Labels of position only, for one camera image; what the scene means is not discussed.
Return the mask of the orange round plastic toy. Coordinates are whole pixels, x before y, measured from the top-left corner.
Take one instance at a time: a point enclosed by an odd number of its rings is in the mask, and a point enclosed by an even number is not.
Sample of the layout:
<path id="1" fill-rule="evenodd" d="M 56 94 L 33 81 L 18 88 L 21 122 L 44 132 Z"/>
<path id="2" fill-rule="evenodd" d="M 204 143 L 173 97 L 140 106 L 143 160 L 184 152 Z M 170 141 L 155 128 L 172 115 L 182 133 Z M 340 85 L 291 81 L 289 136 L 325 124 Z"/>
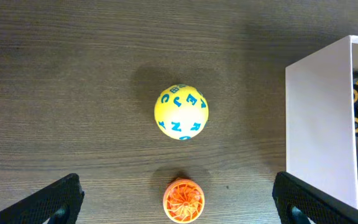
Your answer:
<path id="1" fill-rule="evenodd" d="M 204 192 L 196 182 L 177 178 L 167 185 L 163 195 L 163 209 L 171 221 L 191 223 L 200 217 L 204 207 Z"/>

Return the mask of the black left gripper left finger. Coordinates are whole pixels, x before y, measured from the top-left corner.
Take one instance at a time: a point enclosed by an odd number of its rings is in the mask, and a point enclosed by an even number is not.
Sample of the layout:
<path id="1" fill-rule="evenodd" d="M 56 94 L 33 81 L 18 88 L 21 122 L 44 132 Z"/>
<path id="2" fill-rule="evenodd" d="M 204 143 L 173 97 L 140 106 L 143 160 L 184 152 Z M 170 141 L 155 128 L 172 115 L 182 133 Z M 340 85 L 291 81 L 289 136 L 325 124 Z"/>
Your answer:
<path id="1" fill-rule="evenodd" d="M 75 224 L 85 197 L 79 175 L 68 174 L 0 211 L 1 224 Z"/>

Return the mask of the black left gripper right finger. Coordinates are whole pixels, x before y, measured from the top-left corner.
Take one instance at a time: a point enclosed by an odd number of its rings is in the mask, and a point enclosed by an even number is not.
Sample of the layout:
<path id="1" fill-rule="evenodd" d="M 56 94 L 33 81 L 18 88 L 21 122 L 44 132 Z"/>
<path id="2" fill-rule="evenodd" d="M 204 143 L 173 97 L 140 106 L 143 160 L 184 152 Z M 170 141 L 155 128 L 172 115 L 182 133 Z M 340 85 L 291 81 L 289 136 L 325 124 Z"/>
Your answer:
<path id="1" fill-rule="evenodd" d="M 284 224 L 358 224 L 358 210 L 287 172 L 278 172 L 272 197 Z"/>

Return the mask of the yellow ball blue letters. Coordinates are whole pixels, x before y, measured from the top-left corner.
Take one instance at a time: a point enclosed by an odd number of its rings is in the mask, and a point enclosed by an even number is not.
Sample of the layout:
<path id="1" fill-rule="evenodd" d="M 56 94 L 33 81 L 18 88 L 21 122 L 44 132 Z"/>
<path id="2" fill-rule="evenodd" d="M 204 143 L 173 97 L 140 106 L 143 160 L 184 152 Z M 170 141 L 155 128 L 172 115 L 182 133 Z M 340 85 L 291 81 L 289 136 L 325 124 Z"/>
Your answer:
<path id="1" fill-rule="evenodd" d="M 154 118 L 158 128 L 168 137 L 189 140 L 206 126 L 209 108 L 206 98 L 195 87 L 170 86 L 157 98 Z"/>

